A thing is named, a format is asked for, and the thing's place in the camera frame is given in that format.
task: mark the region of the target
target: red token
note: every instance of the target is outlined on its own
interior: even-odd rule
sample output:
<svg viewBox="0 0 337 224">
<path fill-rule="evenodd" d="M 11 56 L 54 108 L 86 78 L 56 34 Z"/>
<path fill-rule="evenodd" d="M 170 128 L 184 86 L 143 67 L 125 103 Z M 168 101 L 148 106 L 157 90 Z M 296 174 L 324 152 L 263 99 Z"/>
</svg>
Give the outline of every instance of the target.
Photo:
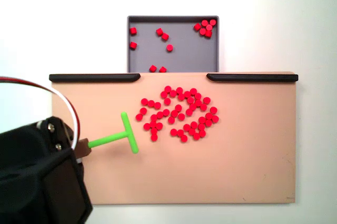
<svg viewBox="0 0 337 224">
<path fill-rule="evenodd" d="M 167 49 L 168 52 L 173 51 L 173 45 L 172 44 L 168 44 L 167 47 L 166 47 L 166 49 Z"/>
<path fill-rule="evenodd" d="M 136 120 L 137 121 L 141 121 L 143 119 L 143 115 L 142 114 L 137 114 L 136 115 Z"/>
<path fill-rule="evenodd" d="M 187 142 L 187 136 L 186 136 L 186 135 L 182 135 L 182 136 L 180 137 L 180 141 L 181 141 L 181 142 Z"/>
<path fill-rule="evenodd" d="M 174 129 L 174 128 L 172 128 L 171 131 L 170 131 L 170 133 L 171 133 L 171 136 L 176 136 L 177 135 L 177 130 Z"/>
<path fill-rule="evenodd" d="M 155 108 L 156 110 L 160 109 L 161 106 L 162 106 L 162 104 L 160 104 L 160 102 L 156 102 L 156 103 L 154 104 L 154 108 Z"/>
<path fill-rule="evenodd" d="M 170 96 L 174 98 L 177 95 L 177 92 L 175 90 L 170 91 Z"/>
<path fill-rule="evenodd" d="M 179 130 L 177 131 L 177 135 L 178 135 L 179 137 L 181 137 L 183 134 L 184 134 L 184 131 L 183 131 L 182 129 L 179 129 Z"/>
<path fill-rule="evenodd" d="M 200 110 L 201 110 L 201 111 L 206 111 L 206 110 L 207 110 L 207 105 L 206 105 L 206 104 L 202 104 L 202 105 L 200 106 Z"/>
<path fill-rule="evenodd" d="M 190 104 L 190 110 L 195 111 L 196 110 L 196 104 Z"/>
<path fill-rule="evenodd" d="M 145 107 L 142 107 L 141 110 L 139 110 L 139 112 L 140 112 L 142 115 L 146 115 L 147 109 L 146 109 Z"/>
<path fill-rule="evenodd" d="M 154 101 L 153 100 L 149 100 L 147 103 L 148 107 L 154 107 Z"/>
<path fill-rule="evenodd" d="M 194 103 L 193 97 L 189 97 L 189 98 L 187 99 L 187 103 L 193 104 L 193 103 Z"/>
<path fill-rule="evenodd" d="M 143 127 L 146 131 L 150 129 L 150 123 L 145 123 Z"/>
<path fill-rule="evenodd" d="M 207 113 L 205 117 L 206 117 L 207 120 L 211 120 L 213 115 L 212 115 L 212 113 Z"/>
<path fill-rule="evenodd" d="M 157 141 L 158 140 L 158 136 L 157 135 L 152 135 L 151 136 L 151 141 Z"/>
<path fill-rule="evenodd" d="M 170 98 L 164 99 L 164 104 L 167 105 L 167 106 L 168 106 L 169 104 L 171 104 Z"/>
<path fill-rule="evenodd" d="M 157 123 L 154 120 L 150 122 L 150 127 L 151 128 L 155 128 L 156 125 L 157 125 Z"/>
<path fill-rule="evenodd" d="M 162 96 L 162 98 L 165 99 L 165 98 L 167 97 L 167 92 L 162 91 L 162 92 L 160 93 L 160 96 Z"/>
<path fill-rule="evenodd" d="M 212 121 L 211 120 L 206 120 L 205 125 L 206 125 L 206 127 L 211 127 L 212 126 Z"/>
<path fill-rule="evenodd" d="M 178 100 L 184 100 L 184 99 L 185 99 L 185 95 L 183 95 L 183 94 L 178 95 Z"/>
<path fill-rule="evenodd" d="M 196 121 L 191 122 L 191 128 L 196 129 L 198 127 L 198 123 Z"/>
<path fill-rule="evenodd" d="M 146 106 L 147 103 L 148 103 L 147 99 L 144 98 L 144 99 L 141 100 L 141 104 L 142 104 L 143 106 Z"/>
<path fill-rule="evenodd" d="M 199 130 L 204 130 L 204 129 L 205 129 L 205 124 L 200 123 L 200 124 L 198 125 L 198 129 L 199 129 Z"/>
<path fill-rule="evenodd" d="M 163 117 L 164 117 L 163 112 L 159 111 L 159 112 L 157 113 L 157 118 L 158 118 L 158 119 L 161 119 L 161 118 L 163 118 Z"/>
<path fill-rule="evenodd" d="M 194 97 L 195 97 L 195 99 L 201 99 L 201 94 L 200 94 L 200 93 L 196 93 L 196 94 L 194 95 Z"/>
<path fill-rule="evenodd" d="M 191 116 L 193 114 L 193 110 L 191 110 L 191 109 L 187 109 L 186 110 L 186 115 L 187 116 Z"/>
<path fill-rule="evenodd" d="M 193 136 L 195 134 L 195 129 L 194 128 L 190 128 L 189 129 L 189 135 Z"/>
<path fill-rule="evenodd" d="M 184 129 L 184 131 L 189 131 L 190 129 L 191 129 L 191 126 L 190 126 L 190 124 L 185 124 L 184 125 L 184 127 L 183 127 L 183 129 Z"/>
<path fill-rule="evenodd" d="M 214 19 L 210 20 L 210 24 L 211 24 L 212 26 L 214 26 L 214 25 L 216 24 L 216 20 L 214 20 Z"/>
<path fill-rule="evenodd" d="M 190 90 L 190 93 L 191 93 L 191 95 L 196 95 L 196 89 L 195 89 L 195 88 L 192 88 L 192 89 Z"/>
<path fill-rule="evenodd" d="M 203 117 L 203 116 L 199 117 L 199 122 L 200 123 L 205 123 L 205 121 L 206 121 L 205 117 Z"/>
<path fill-rule="evenodd" d="M 194 133 L 193 138 L 198 141 L 200 139 L 200 135 L 198 133 Z"/>
<path fill-rule="evenodd" d="M 212 117 L 212 122 L 213 122 L 213 123 L 217 123 L 218 121 L 219 121 L 219 117 L 216 116 L 216 115 L 213 115 L 213 117 Z"/>
<path fill-rule="evenodd" d="M 177 94 L 182 94 L 183 93 L 183 89 L 181 87 L 177 88 Z"/>
<path fill-rule="evenodd" d="M 183 109 L 183 107 L 181 105 L 179 105 L 179 104 L 175 106 L 175 110 L 177 112 L 180 112 L 182 109 Z"/>
<path fill-rule="evenodd" d="M 211 102 L 211 99 L 210 98 L 208 98 L 208 97 L 205 97 L 204 98 L 204 103 L 205 104 L 209 104 Z"/>
<path fill-rule="evenodd" d="M 212 114 L 215 115 L 216 112 L 217 112 L 217 108 L 216 108 L 216 107 L 211 107 L 211 108 L 210 108 L 210 111 L 211 111 Z"/>
<path fill-rule="evenodd" d="M 171 116 L 177 117 L 178 116 L 178 112 L 176 110 L 172 110 Z"/>
<path fill-rule="evenodd" d="M 158 130 L 156 128 L 151 128 L 151 134 L 156 135 Z"/>
<path fill-rule="evenodd" d="M 166 117 L 170 114 L 170 111 L 168 109 L 163 110 L 163 115 Z"/>
<path fill-rule="evenodd" d="M 183 113 L 178 114 L 178 119 L 179 120 L 184 120 L 185 119 L 185 115 Z"/>
<path fill-rule="evenodd" d="M 199 131 L 199 136 L 200 136 L 201 138 L 205 137 L 205 136 L 206 136 L 206 131 L 205 131 L 205 130 L 200 130 L 200 131 Z"/>
<path fill-rule="evenodd" d="M 167 121 L 169 124 L 174 124 L 175 120 L 174 120 L 174 117 L 170 116 Z"/>
<path fill-rule="evenodd" d="M 163 129 L 163 124 L 162 123 L 157 123 L 156 128 L 158 130 L 162 130 Z"/>
<path fill-rule="evenodd" d="M 157 115 L 151 115 L 150 119 L 151 120 L 157 120 Z"/>
<path fill-rule="evenodd" d="M 202 22 L 201 22 L 201 25 L 202 25 L 202 26 L 206 27 L 207 24 L 208 24 L 208 21 L 207 21 L 207 20 L 202 20 Z"/>
</svg>

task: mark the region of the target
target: screw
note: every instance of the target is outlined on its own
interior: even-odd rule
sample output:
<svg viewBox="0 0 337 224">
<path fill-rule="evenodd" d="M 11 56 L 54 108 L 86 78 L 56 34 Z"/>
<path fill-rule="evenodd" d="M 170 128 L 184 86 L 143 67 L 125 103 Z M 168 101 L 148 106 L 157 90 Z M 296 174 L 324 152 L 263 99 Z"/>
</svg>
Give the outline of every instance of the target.
<svg viewBox="0 0 337 224">
<path fill-rule="evenodd" d="M 48 130 L 49 130 L 51 133 L 53 133 L 53 132 L 55 131 L 54 125 L 51 124 L 51 123 L 49 123 L 49 124 L 48 124 Z"/>
<path fill-rule="evenodd" d="M 56 144 L 56 145 L 55 145 L 55 148 L 56 148 L 58 151 L 62 150 L 61 144 Z"/>
</svg>

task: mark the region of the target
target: red disc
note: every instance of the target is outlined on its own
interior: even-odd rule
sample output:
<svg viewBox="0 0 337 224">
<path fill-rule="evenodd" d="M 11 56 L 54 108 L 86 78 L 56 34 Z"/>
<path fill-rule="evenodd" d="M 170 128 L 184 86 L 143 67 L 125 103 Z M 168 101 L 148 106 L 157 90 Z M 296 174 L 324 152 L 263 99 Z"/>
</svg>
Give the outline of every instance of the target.
<svg viewBox="0 0 337 224">
<path fill-rule="evenodd" d="M 196 93 L 196 94 L 194 95 L 194 97 L 195 97 L 195 99 L 201 99 L 201 94 L 200 94 L 200 93 Z"/>
<path fill-rule="evenodd" d="M 217 112 L 217 108 L 216 108 L 216 107 L 211 107 L 211 108 L 210 108 L 210 111 L 211 111 L 212 114 L 215 115 L 216 112 Z"/>
<path fill-rule="evenodd" d="M 184 127 L 183 127 L 184 131 L 189 131 L 191 129 L 191 126 L 190 124 L 185 124 Z"/>
<path fill-rule="evenodd" d="M 211 120 L 206 120 L 205 125 L 206 125 L 206 127 L 211 127 L 212 126 L 212 121 Z"/>
<path fill-rule="evenodd" d="M 154 106 L 154 101 L 153 100 L 149 100 L 147 103 L 148 107 L 153 107 Z"/>
<path fill-rule="evenodd" d="M 157 115 L 151 115 L 150 119 L 151 120 L 157 120 Z"/>
<path fill-rule="evenodd" d="M 141 121 L 143 119 L 143 115 L 142 114 L 137 114 L 136 115 L 136 120 L 137 121 Z"/>
<path fill-rule="evenodd" d="M 191 110 L 191 109 L 187 109 L 186 110 L 186 115 L 187 116 L 191 116 L 193 114 L 193 110 Z"/>
<path fill-rule="evenodd" d="M 176 110 L 177 112 L 180 112 L 182 109 L 183 109 L 183 107 L 182 107 L 181 105 L 176 105 L 176 106 L 175 106 L 175 110 Z"/>
<path fill-rule="evenodd" d="M 182 135 L 180 137 L 181 142 L 187 142 L 187 135 Z"/>
<path fill-rule="evenodd" d="M 202 104 L 202 105 L 200 106 L 200 110 L 201 110 L 201 111 L 206 111 L 206 110 L 207 110 L 207 105 L 206 105 L 206 104 Z"/>
<path fill-rule="evenodd" d="M 206 117 L 207 120 L 211 120 L 213 115 L 212 115 L 212 113 L 207 113 L 205 117 Z"/>
<path fill-rule="evenodd" d="M 175 120 L 174 120 L 174 117 L 170 116 L 167 121 L 169 124 L 174 124 Z"/>
<path fill-rule="evenodd" d="M 151 141 L 157 141 L 158 140 L 158 136 L 157 135 L 152 135 L 151 136 Z"/>
<path fill-rule="evenodd" d="M 198 127 L 198 123 L 196 121 L 191 122 L 191 128 L 196 129 Z"/>
<path fill-rule="evenodd" d="M 163 110 L 163 115 L 166 117 L 170 114 L 170 111 L 168 109 Z"/>
<path fill-rule="evenodd" d="M 198 133 L 194 133 L 193 138 L 198 141 L 200 139 L 200 135 Z"/>
<path fill-rule="evenodd" d="M 196 89 L 195 89 L 195 88 L 192 88 L 192 89 L 190 90 L 190 93 L 191 93 L 191 95 L 196 95 Z"/>
<path fill-rule="evenodd" d="M 184 131 L 183 131 L 182 129 L 179 129 L 179 130 L 177 131 L 177 135 L 178 135 L 179 137 L 181 137 L 183 134 L 184 134 Z"/>
<path fill-rule="evenodd" d="M 167 105 L 167 106 L 168 106 L 169 104 L 171 104 L 170 98 L 164 99 L 164 104 Z"/>
<path fill-rule="evenodd" d="M 163 129 L 163 124 L 162 123 L 157 123 L 156 129 L 162 130 Z"/>
<path fill-rule="evenodd" d="M 195 111 L 196 110 L 196 104 L 190 104 L 190 110 Z"/>
<path fill-rule="evenodd" d="M 183 95 L 183 94 L 178 95 L 178 100 L 184 100 L 184 99 L 185 99 L 185 95 Z"/>
<path fill-rule="evenodd" d="M 213 123 L 217 123 L 218 121 L 219 121 L 219 117 L 216 116 L 216 115 L 213 115 L 213 117 L 212 117 L 212 122 L 213 122 Z"/>
<path fill-rule="evenodd" d="M 189 129 L 189 135 L 193 136 L 195 134 L 195 129 L 194 128 L 190 128 Z"/>
<path fill-rule="evenodd" d="M 165 99 L 165 98 L 167 97 L 167 92 L 162 91 L 162 92 L 160 93 L 160 96 L 162 96 L 162 98 Z"/>
<path fill-rule="evenodd" d="M 156 128 L 151 128 L 151 134 L 156 135 L 158 130 Z"/>
<path fill-rule="evenodd" d="M 141 104 L 142 104 L 143 106 L 146 106 L 147 103 L 148 103 L 147 99 L 144 98 L 144 99 L 141 100 Z"/>
<path fill-rule="evenodd" d="M 185 119 L 185 115 L 183 113 L 178 114 L 178 119 L 179 120 L 184 120 Z"/>
<path fill-rule="evenodd" d="M 199 117 L 199 122 L 200 123 L 205 123 L 205 121 L 206 121 L 205 117 L 203 117 L 203 116 Z"/>
<path fill-rule="evenodd" d="M 145 123 L 143 128 L 145 130 L 149 130 L 150 129 L 150 123 Z"/>
<path fill-rule="evenodd" d="M 206 27 L 207 24 L 208 24 L 208 21 L 207 21 L 207 20 L 202 20 L 202 21 L 201 21 L 201 25 L 202 25 L 202 26 Z"/>
<path fill-rule="evenodd" d="M 177 88 L 177 94 L 182 94 L 183 93 L 183 89 L 181 87 Z"/>
<path fill-rule="evenodd" d="M 146 112 L 147 112 L 147 109 L 145 107 L 142 107 L 141 110 L 139 110 L 139 112 L 142 114 L 142 115 L 145 115 Z"/>
<path fill-rule="evenodd" d="M 205 129 L 205 124 L 200 123 L 200 124 L 198 125 L 198 129 L 199 129 L 199 130 L 204 130 L 204 129 Z"/>
<path fill-rule="evenodd" d="M 171 131 L 170 131 L 170 133 L 171 133 L 171 136 L 176 136 L 177 135 L 177 130 L 174 129 L 174 128 L 172 128 Z"/>
<path fill-rule="evenodd" d="M 199 136 L 200 136 L 201 138 L 205 137 L 205 136 L 206 136 L 206 131 L 205 131 L 205 130 L 200 130 L 200 131 L 199 131 Z"/>
<path fill-rule="evenodd" d="M 205 97 L 204 98 L 204 103 L 205 104 L 209 104 L 211 102 L 211 99 L 210 98 L 208 98 L 208 97 Z"/>
<path fill-rule="evenodd" d="M 189 98 L 187 99 L 187 103 L 193 104 L 193 103 L 194 103 L 193 97 L 189 97 Z"/>
</svg>

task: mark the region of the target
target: gray tray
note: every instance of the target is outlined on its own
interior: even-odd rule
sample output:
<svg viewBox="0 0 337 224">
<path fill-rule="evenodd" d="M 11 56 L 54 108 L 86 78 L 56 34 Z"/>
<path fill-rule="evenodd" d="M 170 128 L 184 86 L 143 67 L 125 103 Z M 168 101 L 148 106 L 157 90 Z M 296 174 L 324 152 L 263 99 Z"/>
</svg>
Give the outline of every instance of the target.
<svg viewBox="0 0 337 224">
<path fill-rule="evenodd" d="M 193 27 L 202 20 L 216 20 L 211 38 L 201 36 Z M 131 35 L 130 28 L 137 34 Z M 164 41 L 156 33 L 158 28 L 170 37 Z M 130 42 L 137 43 L 132 50 Z M 174 49 L 167 52 L 166 46 Z M 164 66 L 167 72 L 219 71 L 219 17 L 218 16 L 128 16 L 127 18 L 127 71 L 149 72 L 151 65 L 157 71 Z"/>
</svg>

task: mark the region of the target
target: cluster of red tokens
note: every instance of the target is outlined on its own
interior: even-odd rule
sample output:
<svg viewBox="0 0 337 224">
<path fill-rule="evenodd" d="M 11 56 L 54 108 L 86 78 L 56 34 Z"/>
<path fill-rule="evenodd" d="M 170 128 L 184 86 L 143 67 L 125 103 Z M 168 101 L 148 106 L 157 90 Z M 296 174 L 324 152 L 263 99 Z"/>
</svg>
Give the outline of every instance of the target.
<svg viewBox="0 0 337 224">
<path fill-rule="evenodd" d="M 208 22 L 207 20 L 202 20 L 201 25 L 200 23 L 197 23 L 194 25 L 193 28 L 195 31 L 199 31 L 200 35 L 205 36 L 207 38 L 211 38 L 212 29 L 213 29 L 213 26 L 215 26 L 215 24 L 216 24 L 215 19 L 210 20 L 210 22 Z"/>
<path fill-rule="evenodd" d="M 195 88 L 192 88 L 189 91 L 183 91 L 181 87 L 178 87 L 176 90 L 172 89 L 170 86 L 166 86 L 164 91 L 161 92 L 161 97 L 164 99 L 165 105 L 171 104 L 171 98 L 177 97 L 178 100 L 186 100 L 189 108 L 186 109 L 185 113 L 183 113 L 183 107 L 181 105 L 176 105 L 172 111 L 168 109 L 164 109 L 163 111 L 158 111 L 156 114 L 152 114 L 150 117 L 151 122 L 144 124 L 145 130 L 151 130 L 151 141 L 157 141 L 158 136 L 157 132 L 163 128 L 163 124 L 157 122 L 158 120 L 168 117 L 167 122 L 169 124 L 174 124 L 176 118 L 179 121 L 183 121 L 186 116 L 192 116 L 194 111 L 199 108 L 201 111 L 206 111 L 207 106 L 210 104 L 211 99 L 208 97 L 204 97 L 201 100 L 202 96 L 197 92 Z M 141 100 L 141 104 L 143 106 L 154 107 L 156 110 L 159 110 L 161 107 L 160 102 L 155 102 L 153 100 L 147 100 L 143 98 Z M 147 109 L 145 107 L 140 109 L 140 113 L 136 115 L 136 120 L 141 121 L 143 119 L 143 115 L 145 115 Z M 187 133 L 193 137 L 194 140 L 199 140 L 206 136 L 206 127 L 211 127 L 212 124 L 217 123 L 219 121 L 219 117 L 215 115 L 217 113 L 216 107 L 211 107 L 210 111 L 205 114 L 205 116 L 201 116 L 198 119 L 198 122 L 193 121 L 190 124 L 185 124 L 183 129 L 171 129 L 171 136 L 180 137 L 181 142 L 187 142 Z"/>
</svg>

